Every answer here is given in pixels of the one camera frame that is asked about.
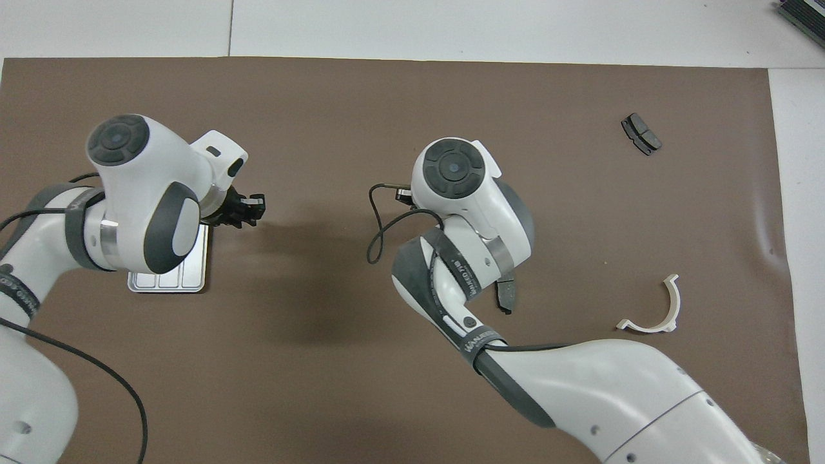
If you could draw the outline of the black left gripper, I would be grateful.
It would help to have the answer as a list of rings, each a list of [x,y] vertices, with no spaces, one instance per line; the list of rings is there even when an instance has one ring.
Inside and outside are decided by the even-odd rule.
[[[235,188],[229,188],[222,205],[216,212],[204,217],[204,223],[207,226],[227,224],[238,229],[244,226],[256,227],[260,218],[255,216],[255,209],[265,208],[265,194],[251,194],[246,197],[239,194]]]

